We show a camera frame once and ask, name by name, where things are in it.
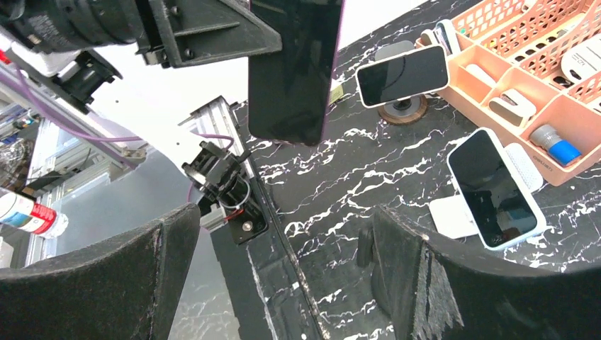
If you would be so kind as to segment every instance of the black phone screen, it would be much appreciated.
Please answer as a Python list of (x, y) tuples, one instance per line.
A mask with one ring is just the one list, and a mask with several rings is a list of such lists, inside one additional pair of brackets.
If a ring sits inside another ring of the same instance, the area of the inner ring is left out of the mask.
[(422, 48), (357, 71), (366, 106), (433, 92), (449, 83), (446, 55), (440, 45)]
[(342, 0), (251, 0), (282, 51), (249, 57), (248, 128), (266, 140), (316, 145), (330, 94)]
[(478, 131), (449, 156), (449, 166), (484, 242), (498, 247), (537, 226), (490, 135)]

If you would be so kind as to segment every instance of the wireless charger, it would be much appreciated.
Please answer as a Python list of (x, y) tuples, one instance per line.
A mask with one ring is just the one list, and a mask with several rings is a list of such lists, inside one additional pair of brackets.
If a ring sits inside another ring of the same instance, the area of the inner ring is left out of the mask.
[[(384, 46), (376, 51), (376, 61), (394, 57), (414, 50), (413, 42), (404, 40), (396, 44)], [(421, 119), (428, 109), (428, 101), (424, 95), (396, 101), (378, 108), (378, 113), (386, 122), (394, 125), (410, 124)]]
[[(505, 147), (505, 152), (530, 192), (539, 190), (543, 186), (543, 177), (524, 148), (520, 144), (512, 143)], [(471, 219), (463, 196), (456, 195), (433, 200), (428, 208), (438, 233), (451, 239), (478, 234), (478, 227)]]

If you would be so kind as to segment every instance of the plastic organizer tray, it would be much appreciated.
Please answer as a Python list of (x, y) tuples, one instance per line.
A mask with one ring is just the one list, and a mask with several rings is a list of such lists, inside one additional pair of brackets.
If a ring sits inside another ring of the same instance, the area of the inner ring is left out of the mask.
[[(542, 176), (559, 186), (601, 158), (601, 71), (572, 84), (561, 58), (601, 32), (601, 0), (483, 0), (453, 19), (461, 52), (449, 56), (449, 87), (439, 95), (476, 125), (496, 132), (504, 145), (520, 143)], [(476, 64), (496, 81), (490, 87), (466, 70)], [(516, 126), (489, 108), (492, 98), (519, 91), (537, 108)], [(529, 136), (550, 124), (582, 157), (564, 167)]]

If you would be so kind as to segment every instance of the bolt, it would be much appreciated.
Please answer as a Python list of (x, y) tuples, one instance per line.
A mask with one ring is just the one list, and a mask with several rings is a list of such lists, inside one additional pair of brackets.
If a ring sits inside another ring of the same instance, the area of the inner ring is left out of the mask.
[(242, 230), (244, 230), (245, 232), (251, 231), (252, 230), (252, 222), (246, 221), (246, 222), (242, 223)]

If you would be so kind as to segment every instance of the white bottle with red label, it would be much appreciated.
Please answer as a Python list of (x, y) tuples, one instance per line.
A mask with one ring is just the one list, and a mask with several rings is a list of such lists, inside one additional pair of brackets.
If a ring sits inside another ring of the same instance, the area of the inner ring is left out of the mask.
[(53, 239), (64, 232), (69, 220), (65, 214), (0, 188), (0, 223)]

